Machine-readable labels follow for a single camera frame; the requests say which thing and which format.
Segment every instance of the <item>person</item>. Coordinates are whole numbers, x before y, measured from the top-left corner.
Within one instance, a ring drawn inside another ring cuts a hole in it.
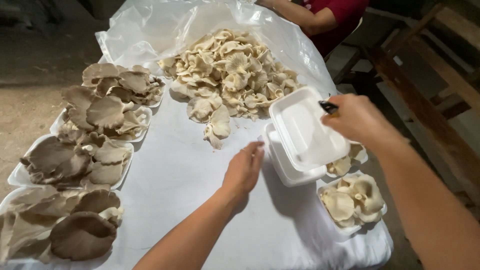
[[[325,58],[358,26],[369,0],[257,0],[273,8],[302,31]]]
[[[378,158],[400,220],[425,269],[480,269],[480,225],[408,141],[365,96],[333,96],[338,117],[322,122]],[[255,187],[264,150],[250,143],[228,165],[222,186],[167,233],[135,270],[200,269],[229,215]]]

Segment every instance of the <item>plastic bag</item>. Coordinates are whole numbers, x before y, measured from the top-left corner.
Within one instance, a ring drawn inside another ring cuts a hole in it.
[[[300,28],[253,3],[127,0],[110,19],[110,29],[96,37],[107,62],[143,64],[161,75],[158,60],[177,55],[219,28],[248,30],[276,61],[299,73],[299,82],[315,87],[323,98],[336,94],[323,57]]]

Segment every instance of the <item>pile of mushrooms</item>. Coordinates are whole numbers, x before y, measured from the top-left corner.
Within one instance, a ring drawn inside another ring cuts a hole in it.
[[[150,78],[150,71],[140,65],[132,71],[111,63],[95,63],[83,72],[84,86],[103,97],[118,97],[123,102],[154,105],[163,95],[165,84],[160,78]]]
[[[144,123],[145,108],[132,110],[133,102],[124,104],[116,96],[101,97],[85,86],[67,88],[62,96],[68,105],[62,116],[65,123],[60,129],[95,131],[109,138],[132,140],[148,127]]]
[[[347,156],[327,164],[327,172],[336,176],[344,176],[350,171],[355,160],[362,161],[365,157],[367,157],[367,149],[363,145],[351,144]]]
[[[0,263],[35,258],[47,264],[55,257],[72,261],[106,254],[123,214],[109,186],[57,191],[32,188],[13,199],[0,215]]]
[[[79,186],[80,181],[114,185],[132,152],[96,132],[60,130],[20,159],[34,184]]]
[[[297,90],[297,73],[274,62],[270,50],[249,32],[219,29],[181,54],[158,62],[173,92],[189,98],[187,115],[208,123],[204,139],[221,149],[229,117],[268,115],[272,102]]]
[[[319,197],[340,227],[363,225],[382,218],[385,202],[374,178],[367,174],[342,177],[336,186],[329,186]]]

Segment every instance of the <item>hand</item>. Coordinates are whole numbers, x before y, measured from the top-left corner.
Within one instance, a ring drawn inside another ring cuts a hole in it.
[[[227,172],[220,189],[241,201],[257,184],[265,150],[263,142],[251,142],[240,150],[228,164]]]
[[[325,115],[322,123],[344,137],[361,142],[370,149],[386,139],[405,140],[368,97],[346,94],[332,96],[328,101],[339,107],[339,116]]]
[[[266,7],[268,9],[272,9],[273,8],[273,3],[275,2],[276,0],[257,0],[255,2],[255,4],[259,5],[259,6],[263,6],[263,7]]]

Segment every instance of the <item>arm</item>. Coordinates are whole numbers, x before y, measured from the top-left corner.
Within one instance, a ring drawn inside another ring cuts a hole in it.
[[[480,269],[480,225],[365,96],[334,96],[324,124],[380,161],[400,220],[425,269]]]
[[[267,8],[274,8],[310,36],[330,31],[338,26],[333,12],[329,8],[313,14],[308,9],[289,0],[258,0],[257,3]]]
[[[262,165],[263,143],[250,143],[228,165],[221,188],[155,244],[134,270],[200,269],[232,210],[255,187]]]

